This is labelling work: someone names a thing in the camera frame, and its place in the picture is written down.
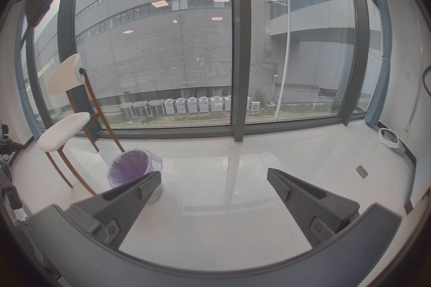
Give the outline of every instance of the white tile floor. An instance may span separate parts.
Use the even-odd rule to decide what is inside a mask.
[[[163,158],[161,198],[147,205],[120,250],[151,262],[198,270],[235,270],[275,263],[310,244],[266,180],[269,167],[360,203],[378,202],[400,214],[390,249],[362,285],[384,268],[411,234],[426,201],[408,216],[403,204],[412,164],[382,145],[363,121],[292,132],[232,138],[121,140]],[[109,188],[106,174],[120,153],[112,140],[73,138],[65,154],[96,192]],[[13,165],[14,184],[32,212],[58,204],[66,209],[90,194],[54,154],[74,185],[70,189],[33,143]],[[368,176],[355,171],[363,165]]]

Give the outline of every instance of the ventilation grille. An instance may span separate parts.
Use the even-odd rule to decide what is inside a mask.
[[[31,241],[29,237],[21,230],[18,231],[18,233],[21,235],[22,239],[24,240],[27,247],[29,247],[29,250],[34,255],[35,254],[35,248],[33,247],[33,244],[31,244]]]

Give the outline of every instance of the white air conditioner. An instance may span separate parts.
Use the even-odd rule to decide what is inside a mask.
[[[163,107],[164,99],[156,99],[148,102],[153,116],[165,116],[165,108]]]
[[[172,98],[165,99],[166,115],[175,115],[174,101]]]
[[[260,110],[260,101],[252,101],[250,106],[250,111],[259,111]]]
[[[138,117],[150,117],[153,116],[151,113],[150,106],[147,101],[136,101],[133,103],[133,108]]]
[[[231,96],[227,96],[224,98],[224,111],[225,112],[230,112],[231,111]]]
[[[120,104],[120,109],[123,117],[136,117],[132,102]]]
[[[206,96],[202,96],[199,98],[199,112],[208,112],[208,98]]]
[[[184,98],[178,98],[175,101],[175,107],[177,108],[177,114],[184,114],[187,113],[186,111],[186,101]]]
[[[214,96],[211,98],[211,112],[222,112],[223,111],[223,98],[220,96]]]
[[[187,109],[189,113],[197,113],[197,99],[195,97],[190,97],[187,100]]]

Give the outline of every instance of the building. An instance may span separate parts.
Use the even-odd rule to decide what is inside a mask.
[[[104,110],[119,112],[119,105],[127,101],[230,95],[231,3],[76,0],[77,51]],[[286,0],[251,0],[251,9],[249,97],[272,101],[274,75],[278,75],[277,101],[288,30]],[[325,96],[332,99],[336,111],[353,63],[353,0],[291,0],[291,9],[283,102],[313,103]],[[59,64],[56,32],[54,16],[35,42],[39,83],[52,115],[70,110],[66,96],[49,96],[43,86]],[[374,36],[378,51],[379,29]],[[369,99],[373,89],[363,90],[365,97]]]

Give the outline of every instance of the lamp post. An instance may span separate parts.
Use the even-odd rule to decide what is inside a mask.
[[[280,97],[278,98],[277,110],[275,111],[275,117],[274,117],[274,122],[276,122],[277,118],[278,118],[278,113],[280,112],[281,98],[283,97],[284,83],[286,82],[286,73],[287,73],[287,70],[288,70],[288,62],[289,62],[289,50],[290,50],[290,0],[268,0],[268,1],[265,1],[265,3],[271,3],[271,2],[275,2],[277,4],[281,4],[283,6],[287,6],[288,7],[288,38],[287,38],[287,42],[286,42],[286,56],[284,58],[284,71],[283,71],[283,79],[281,81]]]

